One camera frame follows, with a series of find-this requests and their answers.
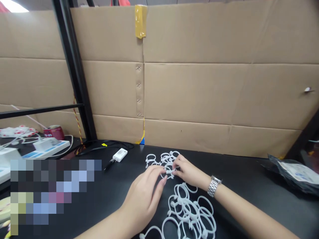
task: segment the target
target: pixelated area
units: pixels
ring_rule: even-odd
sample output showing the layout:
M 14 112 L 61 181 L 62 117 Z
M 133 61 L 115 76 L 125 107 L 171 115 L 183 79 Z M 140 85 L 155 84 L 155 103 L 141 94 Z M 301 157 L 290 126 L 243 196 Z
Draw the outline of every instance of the pixelated area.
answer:
M 11 235 L 19 225 L 49 225 L 101 170 L 101 160 L 11 160 Z

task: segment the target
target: left hand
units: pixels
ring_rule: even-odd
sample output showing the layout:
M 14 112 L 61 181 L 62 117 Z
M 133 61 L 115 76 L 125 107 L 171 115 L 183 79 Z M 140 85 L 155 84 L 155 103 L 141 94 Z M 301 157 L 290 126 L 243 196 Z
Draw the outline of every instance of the left hand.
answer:
M 119 211 L 125 217 L 130 234 L 133 237 L 141 232 L 153 218 L 163 192 L 167 175 L 161 179 L 154 191 L 160 174 L 165 173 L 163 166 L 149 166 L 132 183 Z

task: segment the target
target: metal watch band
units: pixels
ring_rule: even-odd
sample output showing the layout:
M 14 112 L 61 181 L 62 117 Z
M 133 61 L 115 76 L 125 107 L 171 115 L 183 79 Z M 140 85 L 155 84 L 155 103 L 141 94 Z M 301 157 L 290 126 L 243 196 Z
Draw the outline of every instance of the metal watch band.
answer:
M 211 196 L 212 198 L 214 197 L 214 194 L 216 192 L 216 189 L 217 189 L 217 186 L 218 184 L 220 184 L 222 181 L 217 179 L 216 177 L 212 176 L 212 180 L 209 184 L 209 187 L 208 187 L 208 195 Z

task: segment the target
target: red can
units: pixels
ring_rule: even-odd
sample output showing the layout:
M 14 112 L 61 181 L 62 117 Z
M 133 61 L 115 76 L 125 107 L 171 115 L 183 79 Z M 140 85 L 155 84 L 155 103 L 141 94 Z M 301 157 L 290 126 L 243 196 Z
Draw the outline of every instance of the red can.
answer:
M 49 137 L 54 137 L 58 140 L 64 140 L 64 133 L 59 125 L 52 125 L 48 127 L 47 129 L 43 129 L 44 136 L 49 138 Z

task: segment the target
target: forearm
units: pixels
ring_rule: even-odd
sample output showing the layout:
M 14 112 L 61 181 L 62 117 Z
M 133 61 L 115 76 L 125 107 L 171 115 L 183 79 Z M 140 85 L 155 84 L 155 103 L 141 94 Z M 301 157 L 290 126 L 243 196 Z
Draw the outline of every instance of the forearm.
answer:
M 131 229 L 127 228 L 127 223 L 123 221 L 120 210 L 115 211 L 107 218 L 94 225 L 76 239 L 105 238 L 105 239 L 130 239 Z
M 210 177 L 208 175 L 203 176 L 200 188 L 207 191 L 209 183 Z M 253 239 L 298 238 L 276 220 L 223 184 L 218 185 L 214 198 L 234 217 Z

